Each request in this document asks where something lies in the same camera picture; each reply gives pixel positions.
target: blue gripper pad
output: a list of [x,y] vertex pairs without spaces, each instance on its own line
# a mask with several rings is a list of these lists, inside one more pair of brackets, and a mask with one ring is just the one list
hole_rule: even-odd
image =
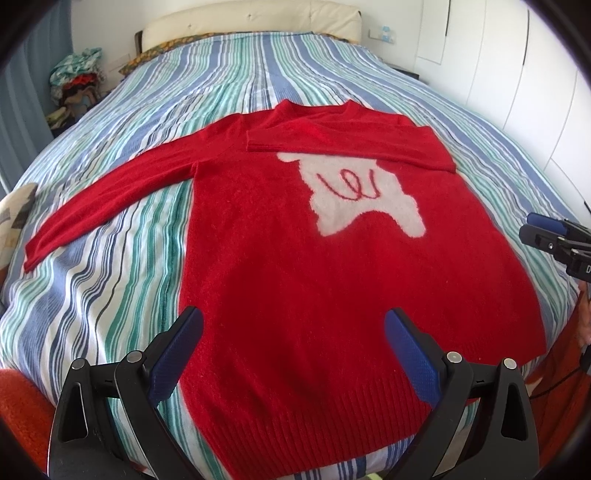
[[548,230],[556,235],[565,236],[567,234],[567,229],[562,222],[539,213],[530,213],[527,216],[527,224]]
[[[409,328],[415,330],[414,334],[410,332]],[[435,408],[441,398],[441,366],[444,367],[441,356],[443,356],[443,351],[430,336],[420,333],[400,309],[390,310],[386,314],[385,331],[386,339],[402,365],[417,397],[423,402],[429,403],[431,408]],[[426,340],[427,337],[430,340],[429,345],[421,345],[422,340]],[[426,351],[426,347],[432,347],[434,352],[431,352],[430,355]],[[434,362],[437,361],[441,362],[441,365],[435,366]]]
[[148,399],[154,408],[173,394],[202,334],[203,316],[193,309],[151,370]]

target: cream headboard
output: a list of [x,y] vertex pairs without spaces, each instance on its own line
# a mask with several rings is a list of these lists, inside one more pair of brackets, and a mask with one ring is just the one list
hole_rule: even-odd
[[359,43],[361,12],[322,0],[235,0],[202,5],[150,22],[142,31],[141,49],[190,35],[250,31],[312,31]]

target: blue curtain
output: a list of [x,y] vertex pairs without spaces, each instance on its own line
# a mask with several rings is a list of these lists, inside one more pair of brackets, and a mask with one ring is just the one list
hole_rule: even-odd
[[50,70],[72,53],[70,0],[61,0],[31,31],[0,74],[0,198],[53,140],[45,116]]

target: pile of clothes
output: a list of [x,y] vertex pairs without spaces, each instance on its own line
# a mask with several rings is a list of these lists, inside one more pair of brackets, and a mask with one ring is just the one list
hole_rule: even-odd
[[99,86],[105,81],[99,60],[102,48],[87,48],[65,57],[51,70],[51,99],[60,108],[46,117],[54,137],[74,125],[100,101]]

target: metal screw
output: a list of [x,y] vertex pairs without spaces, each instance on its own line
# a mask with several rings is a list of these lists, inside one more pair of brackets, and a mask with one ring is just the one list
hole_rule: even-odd
[[517,362],[512,358],[505,358],[503,363],[509,370],[515,370],[517,368]]
[[458,364],[462,361],[462,356],[457,352],[449,352],[447,359],[453,364]]
[[72,370],[79,370],[85,365],[85,360],[83,358],[77,358],[72,362]]
[[142,359],[142,352],[139,350],[134,350],[133,352],[127,354],[126,359],[130,364],[139,362]]

